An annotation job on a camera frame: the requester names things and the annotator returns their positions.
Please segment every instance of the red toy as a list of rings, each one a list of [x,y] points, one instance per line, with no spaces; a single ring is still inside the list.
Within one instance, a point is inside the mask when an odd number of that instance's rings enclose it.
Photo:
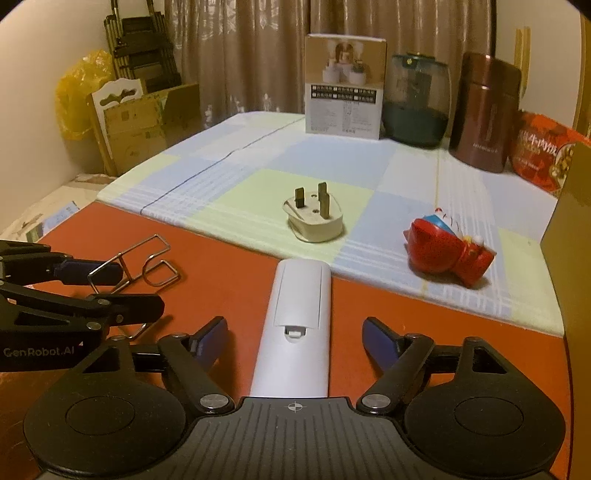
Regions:
[[[482,237],[463,236],[457,222],[440,208],[417,218],[404,237],[413,267],[430,274],[452,271],[466,287],[480,280],[496,255]]]

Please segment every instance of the brown canister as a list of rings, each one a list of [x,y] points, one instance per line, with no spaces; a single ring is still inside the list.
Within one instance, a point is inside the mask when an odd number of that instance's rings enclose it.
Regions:
[[[519,110],[521,71],[482,53],[464,54],[449,151],[481,170],[502,172]]]

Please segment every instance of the wooden table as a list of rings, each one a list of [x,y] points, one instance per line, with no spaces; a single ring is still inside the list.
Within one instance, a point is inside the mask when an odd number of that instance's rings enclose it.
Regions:
[[[166,303],[165,316],[146,331],[141,342],[150,342],[172,332],[193,333],[214,316],[223,315],[228,320],[231,341],[211,375],[234,399],[247,395],[278,262],[276,258],[100,203],[83,209],[43,241],[55,251],[78,258],[106,260],[155,233],[171,244],[172,250],[165,257],[180,267],[183,279],[160,292]],[[139,257],[130,261],[139,265]],[[47,283],[43,288],[76,296],[90,293],[89,287],[65,287],[57,282]],[[129,291],[151,289],[140,283]],[[329,393],[348,396],[353,403],[377,378],[361,343],[362,322],[368,316],[381,319],[400,334],[420,332],[441,344],[460,345],[466,336],[487,340],[562,411],[567,434],[552,472],[566,480],[571,396],[562,338],[334,278]],[[0,432],[3,432],[0,433],[0,478],[30,479],[37,474],[22,436],[22,418],[31,403],[60,374],[59,371],[0,374]],[[449,379],[448,375],[434,377],[439,377],[435,382]]]

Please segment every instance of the beige curtain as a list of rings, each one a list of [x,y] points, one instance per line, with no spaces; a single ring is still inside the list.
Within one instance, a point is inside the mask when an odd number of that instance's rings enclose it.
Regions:
[[[303,112],[309,32],[383,37],[389,56],[433,55],[450,66],[454,94],[462,54],[491,52],[493,1],[165,0],[165,15],[183,81],[199,83],[210,127],[245,111]]]

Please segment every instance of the dark green container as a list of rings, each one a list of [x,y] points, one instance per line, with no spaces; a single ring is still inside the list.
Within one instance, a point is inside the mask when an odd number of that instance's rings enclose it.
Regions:
[[[394,55],[384,87],[386,136],[416,147],[437,147],[449,120],[449,92],[445,63],[418,53]]]

